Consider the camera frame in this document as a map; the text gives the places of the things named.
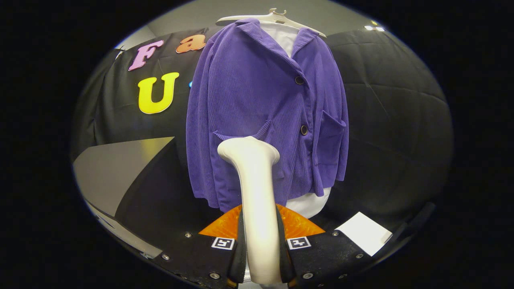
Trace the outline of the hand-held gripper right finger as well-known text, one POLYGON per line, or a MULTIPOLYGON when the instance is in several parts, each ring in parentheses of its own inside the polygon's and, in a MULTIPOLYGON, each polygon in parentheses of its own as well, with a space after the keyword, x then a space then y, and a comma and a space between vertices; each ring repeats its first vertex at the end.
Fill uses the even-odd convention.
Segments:
POLYGON ((277 205, 279 268, 289 288, 340 288, 372 267, 374 258, 338 229, 324 230, 277 205))

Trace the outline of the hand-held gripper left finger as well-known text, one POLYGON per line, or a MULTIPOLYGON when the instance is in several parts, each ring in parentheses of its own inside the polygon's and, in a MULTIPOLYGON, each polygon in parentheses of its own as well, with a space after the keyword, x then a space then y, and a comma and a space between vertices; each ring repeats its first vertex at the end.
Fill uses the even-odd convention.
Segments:
POLYGON ((237 206, 200 232, 179 235, 156 256, 155 266, 194 288, 237 288, 246 258, 242 206, 237 206))

